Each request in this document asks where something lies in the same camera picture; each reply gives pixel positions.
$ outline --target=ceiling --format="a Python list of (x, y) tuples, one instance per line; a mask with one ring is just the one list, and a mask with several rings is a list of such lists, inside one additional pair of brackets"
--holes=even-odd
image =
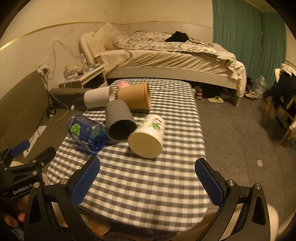
[(276, 12), (265, 0), (245, 0), (263, 12)]

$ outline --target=finger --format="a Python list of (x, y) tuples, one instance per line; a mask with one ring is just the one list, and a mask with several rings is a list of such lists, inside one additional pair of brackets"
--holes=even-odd
[(25, 211), (28, 203), (29, 195), (20, 198), (17, 202), (17, 209), (19, 211)]
[(18, 223), (17, 221), (9, 214), (2, 214), (3, 219), (5, 220), (5, 222), (7, 223), (8, 226), (11, 227), (17, 227)]
[(23, 223), (25, 221), (25, 212), (20, 212), (17, 217)]

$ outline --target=green curtain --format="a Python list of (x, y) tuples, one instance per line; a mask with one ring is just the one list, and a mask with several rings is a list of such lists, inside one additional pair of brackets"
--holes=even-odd
[(286, 57), (286, 29), (276, 12), (262, 13), (262, 53), (257, 76), (262, 75), (268, 86), (274, 84), (274, 69), (284, 63)]
[(235, 54), (255, 79), (259, 65), (262, 27), (260, 11), (243, 0), (213, 0), (214, 42)]

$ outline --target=dark gray cup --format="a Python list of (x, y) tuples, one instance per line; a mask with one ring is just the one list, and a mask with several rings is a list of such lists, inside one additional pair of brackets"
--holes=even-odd
[(119, 99), (110, 101), (105, 113), (109, 138), (115, 142), (126, 142), (129, 135), (137, 128), (127, 103)]

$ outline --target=white cup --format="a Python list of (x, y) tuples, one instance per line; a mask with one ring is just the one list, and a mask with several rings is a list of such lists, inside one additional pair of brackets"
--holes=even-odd
[(145, 120), (128, 137), (130, 149), (144, 158), (155, 158), (163, 151), (165, 122), (155, 114), (147, 115)]
[(84, 104), (87, 108), (105, 107), (114, 100), (114, 93), (111, 86), (89, 90), (84, 94)]

